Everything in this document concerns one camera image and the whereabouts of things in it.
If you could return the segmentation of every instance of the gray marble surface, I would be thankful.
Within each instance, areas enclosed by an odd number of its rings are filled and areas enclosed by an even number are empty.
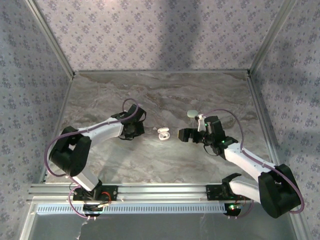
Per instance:
[[[121,112],[126,98],[136,99],[147,112],[145,134],[133,141],[109,139],[93,147],[89,168],[103,183],[204,183],[242,171],[221,157],[209,156],[201,144],[181,142],[178,130],[196,127],[188,110],[233,111],[244,129],[244,146],[269,160],[265,140],[245,75],[222,73],[90,73],[76,75],[62,128],[86,127]],[[218,112],[227,135],[238,140],[235,119]],[[160,141],[156,129],[169,127],[170,139]],[[68,179],[47,177],[47,183]]]

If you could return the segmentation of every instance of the floral wallpaper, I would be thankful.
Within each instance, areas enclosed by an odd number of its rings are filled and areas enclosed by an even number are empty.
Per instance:
[[[23,0],[0,1],[0,239],[17,239],[69,79]]]
[[[298,0],[253,76],[275,133],[279,159],[303,193],[320,240],[320,2]]]
[[[74,71],[248,69],[282,0],[37,0]]]

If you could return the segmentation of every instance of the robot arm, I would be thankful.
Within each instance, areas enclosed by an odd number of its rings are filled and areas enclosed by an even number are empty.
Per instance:
[[[250,180],[241,174],[234,173],[222,180],[221,189],[207,186],[208,200],[211,196],[219,198],[219,194],[223,195],[224,200],[241,195],[261,203],[263,209],[273,218],[278,218],[301,204],[300,197],[290,184],[270,170],[272,168],[279,171],[298,189],[288,166],[285,164],[276,166],[245,148],[241,149],[241,144],[236,139],[226,136],[217,116],[204,117],[200,114],[195,117],[195,120],[198,121],[198,128],[181,129],[178,138],[182,142],[192,141],[210,146],[217,156],[236,164],[254,179]]]
[[[75,182],[91,193],[102,183],[86,166],[90,148],[110,138],[121,136],[123,140],[132,140],[144,134],[143,121],[145,118],[143,120],[141,118],[143,115],[146,116],[146,112],[142,108],[138,107],[136,114],[130,119],[121,121],[121,119],[131,116],[136,108],[137,106],[133,104],[128,112],[124,111],[112,115],[106,121],[89,127],[79,129],[72,126],[66,127],[62,134],[82,133],[59,139],[52,148],[49,158]]]

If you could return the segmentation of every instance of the vent grille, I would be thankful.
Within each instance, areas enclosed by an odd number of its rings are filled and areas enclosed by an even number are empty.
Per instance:
[[[83,204],[74,204],[80,213]],[[148,204],[111,204],[103,208],[103,214],[195,214],[226,213],[223,203],[148,203]],[[73,214],[73,209],[66,204],[39,204],[38,214]]]

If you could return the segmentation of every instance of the enclosure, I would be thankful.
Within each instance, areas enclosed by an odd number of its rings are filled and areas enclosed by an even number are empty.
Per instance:
[[[101,231],[118,239],[320,239],[318,1],[3,0],[0,6],[0,239],[104,239]],[[89,169],[104,184],[119,185],[122,203],[110,205],[118,213],[108,219],[87,222],[66,202],[70,179],[47,174],[45,147],[67,126],[88,127],[120,113],[127,98],[147,112],[145,133],[90,150]],[[212,109],[235,113],[246,149],[291,168],[302,213],[273,219],[255,203],[250,215],[228,220],[221,203],[205,200],[206,184],[248,175],[177,138],[180,129],[197,127],[189,110]],[[240,140],[236,120],[216,115],[226,134]],[[165,141],[157,132],[163,127],[170,132]],[[161,203],[170,210],[155,210]]]

